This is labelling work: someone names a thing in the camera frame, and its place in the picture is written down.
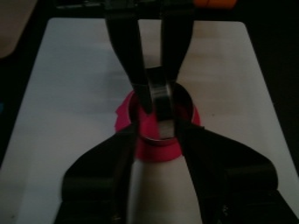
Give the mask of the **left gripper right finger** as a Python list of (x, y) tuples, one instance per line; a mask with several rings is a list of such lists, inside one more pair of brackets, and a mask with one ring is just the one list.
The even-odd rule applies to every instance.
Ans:
[(177, 136), (203, 224), (299, 224), (269, 158), (185, 120), (177, 121)]

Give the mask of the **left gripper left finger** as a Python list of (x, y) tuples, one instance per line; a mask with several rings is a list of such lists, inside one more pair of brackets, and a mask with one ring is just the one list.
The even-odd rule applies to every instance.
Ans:
[(137, 124), (89, 150), (66, 171), (54, 224), (127, 224)]

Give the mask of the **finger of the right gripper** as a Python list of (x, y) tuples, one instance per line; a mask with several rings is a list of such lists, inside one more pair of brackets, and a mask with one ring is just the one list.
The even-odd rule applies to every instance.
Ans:
[(145, 112), (153, 113), (150, 82), (146, 73), (142, 38), (137, 14), (110, 12), (106, 17), (111, 45), (126, 70)]
[(193, 39), (193, 14), (166, 14), (162, 21), (162, 66), (169, 81), (177, 81)]

